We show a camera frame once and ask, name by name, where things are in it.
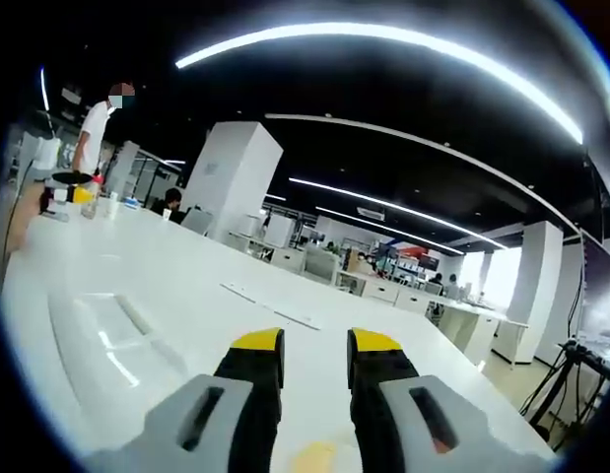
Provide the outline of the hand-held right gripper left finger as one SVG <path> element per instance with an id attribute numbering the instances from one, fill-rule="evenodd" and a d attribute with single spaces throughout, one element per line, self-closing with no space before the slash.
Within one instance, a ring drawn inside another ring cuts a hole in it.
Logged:
<path id="1" fill-rule="evenodd" d="M 90 472 L 267 472 L 282 416 L 285 337 L 274 327 L 237 339 L 211 375 L 153 407 L 144 429 L 86 460 Z"/>

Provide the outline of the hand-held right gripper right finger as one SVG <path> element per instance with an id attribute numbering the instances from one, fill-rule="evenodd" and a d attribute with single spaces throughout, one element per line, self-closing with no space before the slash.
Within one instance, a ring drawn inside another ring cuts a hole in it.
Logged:
<path id="1" fill-rule="evenodd" d="M 350 415 L 366 472 L 549 472 L 551 461 L 510 448 L 487 417 L 402 347 L 362 328 L 347 333 Z"/>

